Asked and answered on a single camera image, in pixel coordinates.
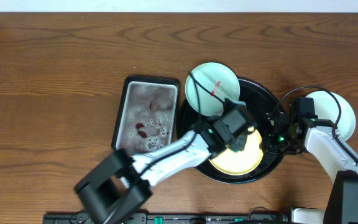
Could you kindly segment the yellow plate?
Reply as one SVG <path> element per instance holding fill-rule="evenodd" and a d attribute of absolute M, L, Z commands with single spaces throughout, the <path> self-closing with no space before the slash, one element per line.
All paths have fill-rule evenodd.
<path fill-rule="evenodd" d="M 210 163 L 218 171 L 228 175 L 244 175 L 253 171 L 262 161 L 264 156 L 263 150 L 260 148 L 262 137 L 258 130 L 249 128 L 252 134 L 247 136 L 247 140 L 241 151 L 233 151 L 229 147 L 219 156 L 210 159 Z"/>

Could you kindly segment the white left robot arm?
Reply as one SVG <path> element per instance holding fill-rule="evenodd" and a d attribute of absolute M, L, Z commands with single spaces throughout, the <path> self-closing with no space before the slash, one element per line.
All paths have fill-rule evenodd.
<path fill-rule="evenodd" d="M 123 223 L 152 196 L 163 180 L 234 145 L 257 123 L 242 101 L 226 100 L 221 116 L 199 119 L 179 140 L 161 149 L 129 156 L 119 149 L 74 187 L 93 223 Z"/>

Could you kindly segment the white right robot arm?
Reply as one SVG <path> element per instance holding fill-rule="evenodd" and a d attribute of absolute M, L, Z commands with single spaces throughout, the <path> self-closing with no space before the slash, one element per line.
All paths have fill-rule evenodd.
<path fill-rule="evenodd" d="M 284 113 L 268 117 L 272 133 L 264 138 L 267 153 L 310 153 L 333 181 L 323 223 L 358 223 L 358 154 L 342 139 L 329 119 Z"/>

